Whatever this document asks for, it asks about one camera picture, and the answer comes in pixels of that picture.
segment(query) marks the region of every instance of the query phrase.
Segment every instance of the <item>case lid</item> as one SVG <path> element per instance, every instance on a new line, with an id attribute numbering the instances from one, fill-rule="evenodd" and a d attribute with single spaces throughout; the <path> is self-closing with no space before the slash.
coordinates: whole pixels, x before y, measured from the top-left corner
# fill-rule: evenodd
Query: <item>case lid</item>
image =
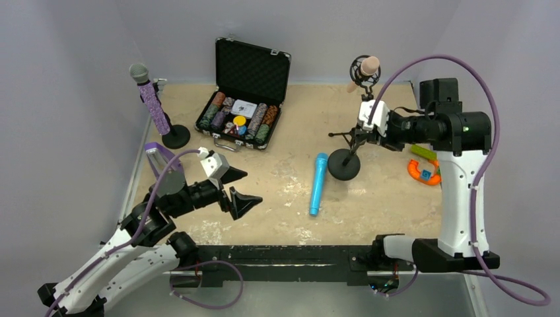
<path id="1" fill-rule="evenodd" d="M 291 56 L 227 38 L 216 40 L 216 83 L 239 98 L 279 106 L 286 97 Z"/>

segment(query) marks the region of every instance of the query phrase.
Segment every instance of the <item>black microphone stand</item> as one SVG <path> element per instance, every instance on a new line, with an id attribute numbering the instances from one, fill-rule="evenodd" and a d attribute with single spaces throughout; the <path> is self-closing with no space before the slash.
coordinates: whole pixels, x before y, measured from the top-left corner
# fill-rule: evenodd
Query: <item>black microphone stand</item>
<path id="1" fill-rule="evenodd" d="M 379 81 L 381 76 L 381 68 L 378 69 L 377 74 L 364 78 L 360 73 L 361 60 L 369 56 L 362 55 L 354 59 L 350 65 L 350 78 L 352 81 L 362 87 L 365 93 L 362 95 L 362 101 L 368 102 L 374 100 L 373 86 Z M 360 172 L 360 158 L 356 154 L 358 148 L 364 145 L 370 137 L 371 133 L 362 130 L 361 126 L 357 124 L 350 129 L 349 132 L 329 133 L 329 137 L 341 135 L 350 149 L 338 149 L 329 155 L 327 167 L 329 173 L 337 180 L 351 180 Z"/>

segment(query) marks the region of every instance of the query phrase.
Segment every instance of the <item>gray wall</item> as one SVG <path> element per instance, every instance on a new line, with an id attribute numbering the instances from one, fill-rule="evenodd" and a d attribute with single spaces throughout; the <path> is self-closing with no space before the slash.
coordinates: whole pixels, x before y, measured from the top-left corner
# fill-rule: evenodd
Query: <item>gray wall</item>
<path id="1" fill-rule="evenodd" d="M 115 229 L 147 122 L 140 55 L 112 0 L 2 2 L 1 315 L 43 316 L 36 289 Z"/>
<path id="2" fill-rule="evenodd" d="M 173 81 L 215 82 L 214 39 L 293 55 L 292 82 L 346 82 L 358 55 L 383 74 L 431 53 L 460 0 L 117 0 L 154 72 Z M 403 76 L 413 79 L 417 69 Z"/>
<path id="3" fill-rule="evenodd" d="M 480 71 L 498 104 L 501 143 L 485 187 L 485 228 L 502 256 L 497 273 L 535 283 L 553 298 L 546 308 L 526 306 L 482 279 L 492 316 L 560 316 L 558 17 L 554 0 L 462 1 L 435 49 Z M 436 77 L 457 77 L 465 110 L 489 112 L 465 71 L 433 61 L 417 82 Z"/>

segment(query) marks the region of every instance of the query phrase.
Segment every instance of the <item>poker chip case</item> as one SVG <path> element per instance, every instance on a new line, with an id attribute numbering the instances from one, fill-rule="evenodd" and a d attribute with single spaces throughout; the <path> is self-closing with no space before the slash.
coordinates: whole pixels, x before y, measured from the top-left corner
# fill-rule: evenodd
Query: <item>poker chip case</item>
<path id="1" fill-rule="evenodd" d="M 238 151 L 243 146 L 257 150 L 266 149 L 281 117 L 282 105 L 288 86 L 290 64 L 291 55 L 289 53 L 239 42 L 231 38 L 217 38 L 217 86 L 206 103 L 206 107 L 204 107 L 196 120 L 196 131 L 211 136 L 214 138 L 214 145 L 230 151 Z M 263 137 L 262 135 L 264 134 L 262 134 L 259 139 L 249 139 L 248 135 L 235 133 L 238 130 L 228 130 L 227 127 L 232 125 L 230 122 L 233 122 L 233 119 L 236 117 L 235 114 L 230 112 L 225 112 L 227 115 L 223 118 L 221 125 L 209 126 L 208 118 L 213 111 L 216 111 L 212 111 L 209 108 L 216 108 L 212 103 L 215 101 L 215 98 L 218 100 L 222 97 L 220 93 L 223 93 L 225 97 L 235 100 L 243 100 L 257 105 L 266 104 L 266 117 L 261 119 L 254 115 L 252 118 L 246 118 L 245 125 L 246 127 L 266 125 L 266 127 L 262 127 L 267 130 L 266 136 Z M 224 107 L 220 105 L 220 110 L 218 111 L 224 110 Z M 251 124 L 252 120 L 257 120 L 259 124 Z"/>

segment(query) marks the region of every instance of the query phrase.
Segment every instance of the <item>purple microphone handle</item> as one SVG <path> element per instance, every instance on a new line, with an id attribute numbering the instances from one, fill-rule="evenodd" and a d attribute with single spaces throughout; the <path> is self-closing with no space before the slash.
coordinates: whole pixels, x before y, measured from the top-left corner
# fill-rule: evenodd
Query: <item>purple microphone handle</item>
<path id="1" fill-rule="evenodd" d="M 150 111 L 150 116 L 156 125 L 156 128 L 160 135 L 166 135 L 171 131 L 171 127 L 167 122 L 167 118 L 163 109 L 161 108 L 161 102 L 157 98 L 156 90 L 152 85 L 152 82 L 147 81 L 143 84 L 138 84 L 138 90 L 140 90 L 140 97 L 144 104 L 148 107 Z"/>

